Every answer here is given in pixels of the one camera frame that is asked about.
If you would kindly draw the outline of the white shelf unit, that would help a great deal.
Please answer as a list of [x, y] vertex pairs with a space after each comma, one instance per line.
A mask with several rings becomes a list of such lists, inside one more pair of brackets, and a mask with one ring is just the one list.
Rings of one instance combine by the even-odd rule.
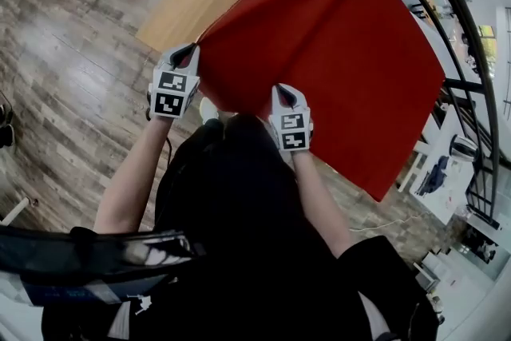
[[0, 220], [0, 226], [9, 226], [30, 204], [31, 200], [28, 197], [23, 198], [3, 219]]

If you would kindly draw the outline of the red tablecloth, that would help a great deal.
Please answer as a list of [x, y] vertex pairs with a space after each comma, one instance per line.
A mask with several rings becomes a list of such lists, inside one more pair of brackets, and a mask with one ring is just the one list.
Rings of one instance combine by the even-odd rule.
[[445, 74], [402, 0], [238, 0], [200, 37], [203, 91], [265, 113], [271, 87], [301, 91], [312, 152], [382, 200], [406, 163]]

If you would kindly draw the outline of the person's black shirt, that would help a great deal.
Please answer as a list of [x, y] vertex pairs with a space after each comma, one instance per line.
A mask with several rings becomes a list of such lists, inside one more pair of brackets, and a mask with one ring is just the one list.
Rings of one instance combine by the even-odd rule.
[[333, 256], [257, 117], [209, 120], [180, 145], [154, 228], [202, 245], [192, 274], [121, 304], [45, 307], [44, 341], [436, 341], [438, 317], [385, 236]]

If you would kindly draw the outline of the white table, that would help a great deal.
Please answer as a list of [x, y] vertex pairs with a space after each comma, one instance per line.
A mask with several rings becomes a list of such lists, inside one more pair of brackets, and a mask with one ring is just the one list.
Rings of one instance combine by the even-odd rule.
[[[416, 153], [410, 170], [398, 183], [398, 191], [408, 191], [422, 206], [436, 216], [443, 224], [448, 224], [453, 214], [468, 204], [466, 190], [474, 176], [475, 162], [460, 161], [452, 158], [449, 149], [452, 137], [459, 134], [465, 137], [455, 108], [446, 103], [441, 105], [445, 114], [443, 122], [437, 125], [432, 117], [426, 121], [422, 138], [413, 152]], [[446, 178], [442, 187], [433, 193], [418, 196], [418, 190], [426, 173], [430, 172], [441, 156], [448, 156], [445, 169]]]

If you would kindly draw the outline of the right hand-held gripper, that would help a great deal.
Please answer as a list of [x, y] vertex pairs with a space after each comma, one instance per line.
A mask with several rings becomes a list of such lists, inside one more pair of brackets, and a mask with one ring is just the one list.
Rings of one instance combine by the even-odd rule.
[[314, 126], [307, 100], [301, 91], [284, 83], [274, 85], [268, 120], [279, 150], [296, 152], [310, 148]]

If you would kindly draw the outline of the person's right forearm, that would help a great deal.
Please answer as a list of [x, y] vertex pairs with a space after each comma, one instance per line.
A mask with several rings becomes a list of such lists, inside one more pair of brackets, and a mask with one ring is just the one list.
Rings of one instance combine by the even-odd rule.
[[343, 212], [323, 183], [311, 153], [296, 151], [291, 158], [304, 214], [333, 256], [339, 258], [353, 244]]

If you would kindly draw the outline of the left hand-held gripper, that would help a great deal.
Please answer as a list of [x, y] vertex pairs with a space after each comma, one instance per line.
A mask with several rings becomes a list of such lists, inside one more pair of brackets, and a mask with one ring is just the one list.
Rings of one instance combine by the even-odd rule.
[[199, 60], [200, 47], [194, 42], [172, 47], [162, 53], [149, 87], [152, 116], [184, 116], [199, 88]]

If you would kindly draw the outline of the person's white shoe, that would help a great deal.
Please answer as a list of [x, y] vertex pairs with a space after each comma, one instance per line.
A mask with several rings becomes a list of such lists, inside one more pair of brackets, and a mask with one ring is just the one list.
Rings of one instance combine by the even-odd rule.
[[212, 103], [212, 101], [203, 97], [200, 101], [199, 107], [200, 116], [203, 124], [205, 125], [209, 120], [218, 120], [219, 119], [219, 111], [217, 107]]

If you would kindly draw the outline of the person's left forearm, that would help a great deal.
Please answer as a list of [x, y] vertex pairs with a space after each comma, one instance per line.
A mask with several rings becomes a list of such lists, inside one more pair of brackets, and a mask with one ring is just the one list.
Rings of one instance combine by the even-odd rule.
[[138, 231], [172, 123], [154, 117], [145, 126], [103, 194], [93, 226], [96, 233]]

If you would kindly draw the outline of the dark blue cloth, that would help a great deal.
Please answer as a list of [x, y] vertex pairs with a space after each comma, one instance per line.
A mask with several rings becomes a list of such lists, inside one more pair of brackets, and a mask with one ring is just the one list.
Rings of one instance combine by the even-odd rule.
[[418, 190], [415, 192], [418, 196], [424, 196], [433, 193], [442, 187], [446, 178], [445, 169], [448, 165], [448, 156], [441, 156], [438, 162], [433, 166], [430, 172], [426, 173], [425, 179], [422, 181]]

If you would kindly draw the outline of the black monitor screen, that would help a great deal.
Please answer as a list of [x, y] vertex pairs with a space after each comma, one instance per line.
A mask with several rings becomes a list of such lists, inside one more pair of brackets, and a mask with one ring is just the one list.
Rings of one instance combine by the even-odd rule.
[[0, 226], [0, 295], [35, 307], [121, 303], [192, 274], [204, 256], [183, 232], [102, 235]]

